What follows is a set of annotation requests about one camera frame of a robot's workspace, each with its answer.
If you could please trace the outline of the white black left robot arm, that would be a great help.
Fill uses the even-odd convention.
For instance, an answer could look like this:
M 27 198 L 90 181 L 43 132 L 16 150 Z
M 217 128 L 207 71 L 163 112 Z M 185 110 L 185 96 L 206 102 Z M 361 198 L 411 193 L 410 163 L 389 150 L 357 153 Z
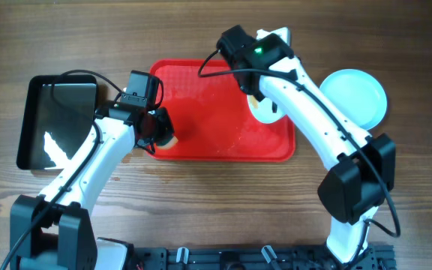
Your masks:
M 10 210 L 10 250 L 3 269 L 137 269 L 134 246 L 97 238 L 90 215 L 110 176 L 133 149 L 154 153 L 174 129 L 166 108 L 115 103 L 99 109 L 63 171 L 37 196 Z

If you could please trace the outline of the white plate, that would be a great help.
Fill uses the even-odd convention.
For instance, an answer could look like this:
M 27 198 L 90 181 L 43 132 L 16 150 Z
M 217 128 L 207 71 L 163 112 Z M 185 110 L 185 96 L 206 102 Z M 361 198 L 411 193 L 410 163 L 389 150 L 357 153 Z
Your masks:
M 352 122 L 367 131 L 386 116 L 388 98 L 383 86 L 362 70 L 335 71 L 323 80 L 319 90 Z
M 273 112 L 273 102 L 267 97 L 258 101 L 254 96 L 248 95 L 247 104 L 253 117 L 263 124 L 277 122 L 286 115 L 279 107 Z

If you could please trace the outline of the orange green scrubbing sponge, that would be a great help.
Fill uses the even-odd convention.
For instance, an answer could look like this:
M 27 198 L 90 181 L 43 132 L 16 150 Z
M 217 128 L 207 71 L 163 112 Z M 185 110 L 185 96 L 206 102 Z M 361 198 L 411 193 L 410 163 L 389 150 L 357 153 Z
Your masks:
M 176 136 L 172 136 L 170 139 L 166 139 L 163 142 L 157 143 L 156 146 L 158 149 L 171 149 L 177 142 L 178 138 Z

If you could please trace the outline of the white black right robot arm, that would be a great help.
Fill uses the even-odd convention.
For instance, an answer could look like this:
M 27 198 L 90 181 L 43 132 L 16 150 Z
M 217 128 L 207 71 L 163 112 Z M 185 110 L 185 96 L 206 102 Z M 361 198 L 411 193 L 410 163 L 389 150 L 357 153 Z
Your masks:
M 318 197 L 331 215 L 325 246 L 339 266 L 356 266 L 368 254 L 368 230 L 401 234 L 391 191 L 395 144 L 354 124 L 312 82 L 300 58 L 275 33 L 251 37 L 239 29 L 217 48 L 240 87 L 269 99 L 305 135 L 327 170 Z

